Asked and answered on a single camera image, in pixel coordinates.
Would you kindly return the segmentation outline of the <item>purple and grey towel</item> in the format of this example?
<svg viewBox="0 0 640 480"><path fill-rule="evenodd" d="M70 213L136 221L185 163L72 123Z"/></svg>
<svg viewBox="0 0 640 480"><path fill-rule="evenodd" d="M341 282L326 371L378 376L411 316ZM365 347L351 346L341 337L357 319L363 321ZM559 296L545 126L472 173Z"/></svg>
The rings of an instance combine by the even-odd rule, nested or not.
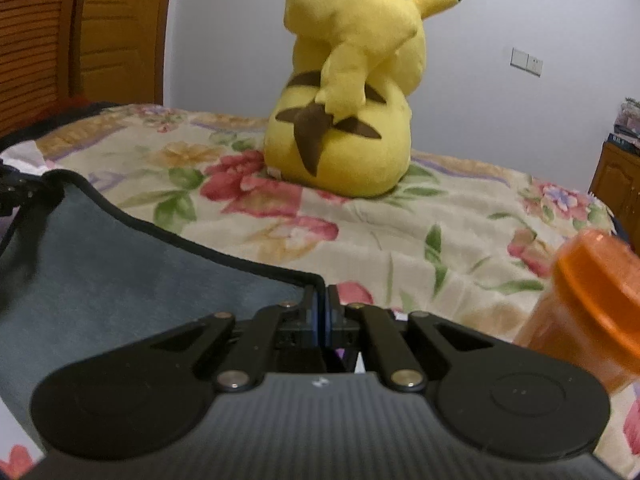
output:
<svg viewBox="0 0 640 480"><path fill-rule="evenodd" d="M1 396L28 434L36 385L58 368L227 310L250 318L319 275L232 257L125 214L67 170L1 237Z"/></svg>

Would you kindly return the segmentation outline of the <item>wooden louvered wardrobe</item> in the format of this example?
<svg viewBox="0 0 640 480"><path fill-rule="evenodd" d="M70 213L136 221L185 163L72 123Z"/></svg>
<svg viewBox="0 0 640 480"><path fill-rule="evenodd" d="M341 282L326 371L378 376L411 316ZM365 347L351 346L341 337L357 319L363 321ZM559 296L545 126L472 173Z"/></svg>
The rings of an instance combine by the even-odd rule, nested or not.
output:
<svg viewBox="0 0 640 480"><path fill-rule="evenodd" d="M1 0L1 132L74 105L160 104L169 0Z"/></svg>

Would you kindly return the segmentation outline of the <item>floral bed quilt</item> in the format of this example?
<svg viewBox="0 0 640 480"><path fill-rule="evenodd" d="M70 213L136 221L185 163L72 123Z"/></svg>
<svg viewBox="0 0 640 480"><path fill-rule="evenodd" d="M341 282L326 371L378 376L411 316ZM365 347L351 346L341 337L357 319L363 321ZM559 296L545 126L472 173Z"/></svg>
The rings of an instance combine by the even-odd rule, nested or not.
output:
<svg viewBox="0 0 640 480"><path fill-rule="evenodd" d="M125 214L256 263L319 275L317 340L262 382L215 377L250 318L204 318L66 364L29 401L32 479L623 479L633 388L515 347L554 253L608 208L517 171L416 156L392 192L344 198L267 176L264 124L93 106L1 140L23 174L67 170ZM392 311L426 375L385 387L326 338L328 288Z"/></svg>

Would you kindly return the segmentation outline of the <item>wooden cabinet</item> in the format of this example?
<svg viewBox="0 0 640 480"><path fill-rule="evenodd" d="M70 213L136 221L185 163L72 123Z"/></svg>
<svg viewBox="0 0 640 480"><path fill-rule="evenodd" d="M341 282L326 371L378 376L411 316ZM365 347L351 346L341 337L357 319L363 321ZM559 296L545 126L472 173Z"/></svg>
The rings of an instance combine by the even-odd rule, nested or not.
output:
<svg viewBox="0 0 640 480"><path fill-rule="evenodd" d="M639 253L639 155L606 141L589 191L611 209L617 231Z"/></svg>

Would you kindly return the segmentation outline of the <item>yellow Pikachu plush toy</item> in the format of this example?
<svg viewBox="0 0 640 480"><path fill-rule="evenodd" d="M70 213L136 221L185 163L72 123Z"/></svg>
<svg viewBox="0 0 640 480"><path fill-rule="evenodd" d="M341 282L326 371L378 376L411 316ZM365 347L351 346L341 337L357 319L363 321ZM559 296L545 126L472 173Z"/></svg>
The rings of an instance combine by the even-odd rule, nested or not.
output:
<svg viewBox="0 0 640 480"><path fill-rule="evenodd" d="M345 197L384 195L411 155L427 18L462 0L285 0L292 74L264 136L267 172Z"/></svg>

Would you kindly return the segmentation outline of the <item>white wall switch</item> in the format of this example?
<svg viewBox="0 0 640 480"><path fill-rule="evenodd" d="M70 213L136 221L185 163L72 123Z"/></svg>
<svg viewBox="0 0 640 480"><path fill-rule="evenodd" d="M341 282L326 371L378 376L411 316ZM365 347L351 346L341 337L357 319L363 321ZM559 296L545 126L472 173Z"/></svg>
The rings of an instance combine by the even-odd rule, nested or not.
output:
<svg viewBox="0 0 640 480"><path fill-rule="evenodd" d="M540 58L536 58L531 54L513 48L511 52L510 65L519 70L525 70L527 73L540 77L544 62Z"/></svg>

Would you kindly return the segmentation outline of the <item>clutter pile on cabinet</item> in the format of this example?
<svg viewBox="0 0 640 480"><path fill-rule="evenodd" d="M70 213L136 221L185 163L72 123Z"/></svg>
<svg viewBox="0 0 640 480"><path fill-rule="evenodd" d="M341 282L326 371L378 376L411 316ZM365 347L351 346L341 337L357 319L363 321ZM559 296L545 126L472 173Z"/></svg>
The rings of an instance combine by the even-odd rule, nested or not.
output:
<svg viewBox="0 0 640 480"><path fill-rule="evenodd" d="M626 98L620 104L614 122L614 129L608 135L608 143L621 150L639 155L640 151L640 107L633 98Z"/></svg>

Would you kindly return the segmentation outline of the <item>orange plastic cup with lid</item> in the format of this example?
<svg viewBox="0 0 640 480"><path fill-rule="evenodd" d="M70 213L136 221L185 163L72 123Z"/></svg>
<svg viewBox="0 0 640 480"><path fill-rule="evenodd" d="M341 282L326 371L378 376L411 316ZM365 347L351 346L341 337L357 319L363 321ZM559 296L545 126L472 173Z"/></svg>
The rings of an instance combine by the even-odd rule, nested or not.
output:
<svg viewBox="0 0 640 480"><path fill-rule="evenodd" d="M639 257L619 237L583 230L555 254L551 278L514 344L593 374L608 393L639 378Z"/></svg>

